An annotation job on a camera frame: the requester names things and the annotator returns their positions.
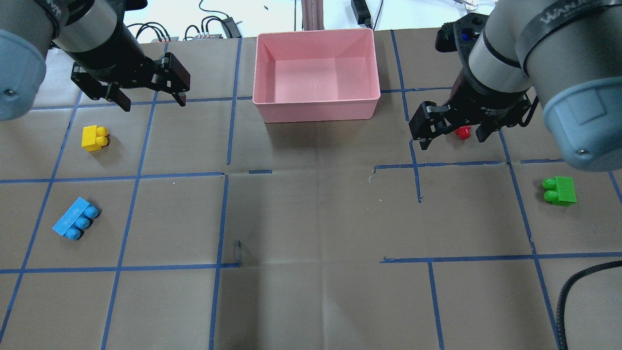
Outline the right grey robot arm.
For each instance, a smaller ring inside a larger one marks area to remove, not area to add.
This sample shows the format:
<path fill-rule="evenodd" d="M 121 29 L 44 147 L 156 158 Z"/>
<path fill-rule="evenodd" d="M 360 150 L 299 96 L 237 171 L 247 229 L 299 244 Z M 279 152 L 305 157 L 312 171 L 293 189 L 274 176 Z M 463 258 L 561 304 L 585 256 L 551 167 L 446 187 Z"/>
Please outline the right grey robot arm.
<path fill-rule="evenodd" d="M 619 0 L 500 0 L 489 15 L 469 13 L 438 30 L 435 48 L 462 68 L 449 99 L 424 101 L 411 117 L 414 141 L 476 126 L 484 142 L 526 126 L 539 103 L 563 160 L 586 172 L 622 161 Z"/>

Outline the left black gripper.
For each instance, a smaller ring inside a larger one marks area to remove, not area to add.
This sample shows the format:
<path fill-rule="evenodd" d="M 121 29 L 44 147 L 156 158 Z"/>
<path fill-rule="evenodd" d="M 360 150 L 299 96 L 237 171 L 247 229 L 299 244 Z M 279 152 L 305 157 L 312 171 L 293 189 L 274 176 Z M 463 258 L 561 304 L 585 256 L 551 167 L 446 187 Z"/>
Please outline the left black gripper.
<path fill-rule="evenodd" d="M 149 88 L 163 91 L 181 106 L 187 104 L 191 75 L 177 57 L 166 52 L 155 61 L 144 51 L 123 23 L 111 36 L 89 51 L 72 52 L 71 80 L 92 100 L 105 100 L 131 110 L 131 100 L 121 90 Z"/>

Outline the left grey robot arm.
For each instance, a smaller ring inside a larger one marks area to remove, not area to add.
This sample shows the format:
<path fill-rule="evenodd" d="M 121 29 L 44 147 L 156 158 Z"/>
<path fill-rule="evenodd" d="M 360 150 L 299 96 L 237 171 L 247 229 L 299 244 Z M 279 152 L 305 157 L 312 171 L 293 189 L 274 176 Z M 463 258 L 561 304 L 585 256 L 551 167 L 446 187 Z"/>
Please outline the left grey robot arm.
<path fill-rule="evenodd" d="M 71 81 L 92 100 L 131 108 L 125 89 L 148 88 L 187 103 L 191 75 L 173 53 L 148 57 L 124 24 L 146 0 L 3 0 L 0 3 L 0 117 L 23 117 L 46 74 L 51 46 L 73 61 Z"/>

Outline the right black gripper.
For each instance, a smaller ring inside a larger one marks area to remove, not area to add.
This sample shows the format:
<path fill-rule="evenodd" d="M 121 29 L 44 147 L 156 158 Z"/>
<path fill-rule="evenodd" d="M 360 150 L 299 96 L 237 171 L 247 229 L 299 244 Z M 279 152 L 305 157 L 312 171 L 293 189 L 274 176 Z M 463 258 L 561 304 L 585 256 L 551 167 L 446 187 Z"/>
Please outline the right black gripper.
<path fill-rule="evenodd" d="M 478 125 L 478 142 L 485 142 L 503 126 L 524 126 L 532 109 L 525 91 L 499 92 L 480 84 L 467 73 L 458 74 L 444 104 L 422 102 L 409 122 L 414 141 L 427 150 L 433 139 L 460 126 Z"/>

